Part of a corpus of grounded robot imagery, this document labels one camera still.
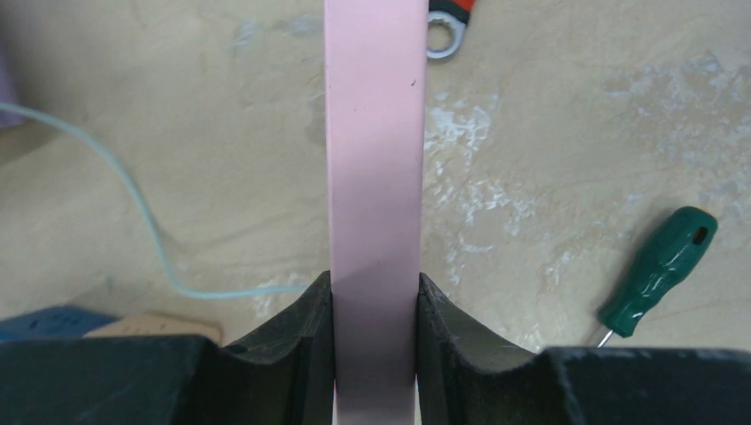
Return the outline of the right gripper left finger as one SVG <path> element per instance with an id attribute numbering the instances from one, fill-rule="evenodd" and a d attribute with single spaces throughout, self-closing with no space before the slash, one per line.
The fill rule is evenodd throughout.
<path id="1" fill-rule="evenodd" d="M 198 335 L 1 346 L 4 424 L 329 424 L 329 273 L 227 346 Z"/>

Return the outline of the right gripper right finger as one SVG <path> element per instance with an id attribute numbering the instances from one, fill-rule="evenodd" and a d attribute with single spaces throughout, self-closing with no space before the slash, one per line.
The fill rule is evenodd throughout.
<path id="1" fill-rule="evenodd" d="M 714 349 L 552 347 L 532 353 L 426 275 L 416 370 L 425 424 L 747 424 L 750 356 Z"/>

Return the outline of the orange cube adapter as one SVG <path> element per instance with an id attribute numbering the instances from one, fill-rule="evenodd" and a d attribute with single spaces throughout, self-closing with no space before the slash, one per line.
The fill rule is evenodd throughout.
<path id="1" fill-rule="evenodd" d="M 199 335 L 220 344 L 223 332 L 216 324 L 163 313 L 131 315 L 96 328 L 84 337 Z"/>

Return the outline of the blue cube adapter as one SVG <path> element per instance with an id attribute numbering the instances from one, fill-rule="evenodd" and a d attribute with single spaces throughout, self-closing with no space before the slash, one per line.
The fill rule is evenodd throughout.
<path id="1" fill-rule="evenodd" d="M 80 338 L 119 319 L 74 305 L 57 305 L 1 319 L 1 342 Z"/>

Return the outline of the green handled screwdriver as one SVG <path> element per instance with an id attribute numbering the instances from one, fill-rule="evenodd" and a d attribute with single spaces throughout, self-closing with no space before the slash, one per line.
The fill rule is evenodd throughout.
<path id="1" fill-rule="evenodd" d="M 696 268 L 718 230 L 717 219 L 694 206 L 683 206 L 662 220 L 635 250 L 614 292 L 598 311 L 605 334 L 628 338 L 665 295 Z"/>

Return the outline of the pink power strip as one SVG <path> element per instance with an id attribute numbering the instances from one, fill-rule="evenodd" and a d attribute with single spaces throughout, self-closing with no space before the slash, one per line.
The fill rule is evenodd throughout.
<path id="1" fill-rule="evenodd" d="M 324 5 L 341 424 L 414 422 L 427 10 L 424 1 Z"/>

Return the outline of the red handled adjustable wrench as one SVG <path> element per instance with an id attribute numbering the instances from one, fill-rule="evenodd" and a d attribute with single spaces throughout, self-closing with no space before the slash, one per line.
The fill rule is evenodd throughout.
<path id="1" fill-rule="evenodd" d="M 476 0 L 429 0 L 428 25 L 445 27 L 451 36 L 451 44 L 443 49 L 427 49 L 431 60 L 453 56 L 461 47 Z"/>

